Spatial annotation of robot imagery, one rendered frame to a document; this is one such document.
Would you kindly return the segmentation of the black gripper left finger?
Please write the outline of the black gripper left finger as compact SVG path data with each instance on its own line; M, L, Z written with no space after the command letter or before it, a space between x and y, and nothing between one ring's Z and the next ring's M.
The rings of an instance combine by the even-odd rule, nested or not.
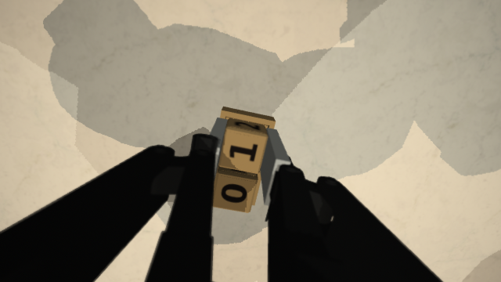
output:
M149 146L0 232L0 282L95 282L176 194L144 282L212 282L214 180L228 119L189 156Z

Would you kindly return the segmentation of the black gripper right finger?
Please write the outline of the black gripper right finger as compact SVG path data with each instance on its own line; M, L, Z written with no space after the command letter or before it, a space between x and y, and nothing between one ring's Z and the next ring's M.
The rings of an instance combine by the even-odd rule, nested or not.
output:
M305 179L277 129L266 131L268 282L443 282L342 183Z

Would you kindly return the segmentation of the brown rectangular tray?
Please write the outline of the brown rectangular tray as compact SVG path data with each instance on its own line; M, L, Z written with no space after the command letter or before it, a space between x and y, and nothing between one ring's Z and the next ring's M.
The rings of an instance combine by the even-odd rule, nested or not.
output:
M244 110L237 110L237 109L233 109L233 108L229 108L229 107L222 108L220 118L224 118L224 119L233 118L233 119L237 119L237 120L241 120L241 121L248 121L248 122L264 125L265 128L273 128L273 129L274 129L275 124L276 124L275 119L271 116L267 116L267 115L263 115L263 114L256 114L256 113L252 113L252 112L248 112L248 111L244 111ZM261 173L259 172L258 173L258 183L257 183L257 187L255 190L252 205L255 205L260 183L261 183Z

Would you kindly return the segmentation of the tan cube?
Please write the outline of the tan cube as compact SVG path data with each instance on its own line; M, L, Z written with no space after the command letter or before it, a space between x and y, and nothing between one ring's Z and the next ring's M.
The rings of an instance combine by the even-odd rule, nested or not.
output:
M258 174L267 140L264 125L228 119L218 165Z
M218 166L213 207L249 213L257 183L258 174Z

